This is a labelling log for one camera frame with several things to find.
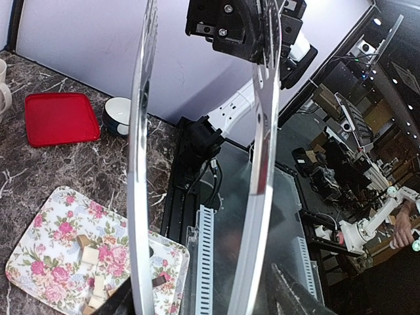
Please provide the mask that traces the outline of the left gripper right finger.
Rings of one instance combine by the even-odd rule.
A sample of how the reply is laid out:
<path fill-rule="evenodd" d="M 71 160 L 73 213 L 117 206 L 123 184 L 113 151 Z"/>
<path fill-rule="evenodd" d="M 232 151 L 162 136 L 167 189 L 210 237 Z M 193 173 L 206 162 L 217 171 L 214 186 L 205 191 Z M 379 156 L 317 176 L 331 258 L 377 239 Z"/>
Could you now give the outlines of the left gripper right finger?
<path fill-rule="evenodd" d="M 334 314 L 282 266 L 272 263 L 266 268 L 265 276 L 269 314 Z"/>

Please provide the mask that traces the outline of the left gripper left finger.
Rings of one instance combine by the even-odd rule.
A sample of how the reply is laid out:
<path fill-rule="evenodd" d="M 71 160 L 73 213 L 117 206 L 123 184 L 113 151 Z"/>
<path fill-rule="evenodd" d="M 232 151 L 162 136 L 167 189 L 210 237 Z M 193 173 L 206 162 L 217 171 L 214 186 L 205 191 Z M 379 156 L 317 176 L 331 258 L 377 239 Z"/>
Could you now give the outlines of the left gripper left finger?
<path fill-rule="evenodd" d="M 105 303 L 93 312 L 94 315 L 135 315 L 131 279 L 128 278 L 108 298 Z"/>

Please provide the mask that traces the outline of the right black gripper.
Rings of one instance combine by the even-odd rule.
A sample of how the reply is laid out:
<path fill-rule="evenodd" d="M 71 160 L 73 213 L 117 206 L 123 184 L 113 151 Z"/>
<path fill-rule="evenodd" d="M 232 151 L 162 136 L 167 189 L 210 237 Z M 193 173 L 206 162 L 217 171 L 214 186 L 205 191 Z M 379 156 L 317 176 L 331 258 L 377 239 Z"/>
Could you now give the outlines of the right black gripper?
<path fill-rule="evenodd" d="M 267 1 L 190 1 L 186 35 L 204 37 L 214 51 L 258 62 L 264 47 Z M 305 1 L 278 1 L 282 15 L 281 57 L 301 30 Z"/>

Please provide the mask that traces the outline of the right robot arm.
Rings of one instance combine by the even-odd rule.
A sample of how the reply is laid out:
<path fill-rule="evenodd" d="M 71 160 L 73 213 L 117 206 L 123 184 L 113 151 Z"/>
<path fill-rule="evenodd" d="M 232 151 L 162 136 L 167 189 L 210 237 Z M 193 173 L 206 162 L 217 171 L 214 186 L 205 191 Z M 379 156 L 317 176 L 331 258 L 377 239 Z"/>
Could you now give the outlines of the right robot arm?
<path fill-rule="evenodd" d="M 280 83 L 292 88 L 303 76 L 318 51 L 301 31 L 305 1 L 280 1 L 282 45 Z M 185 32 L 211 42 L 214 51 L 257 62 L 263 59 L 262 1 L 191 1 Z M 214 158 L 233 126 L 255 107 L 253 82 L 248 81 L 224 104 L 186 123 L 180 162 L 197 172 Z"/>

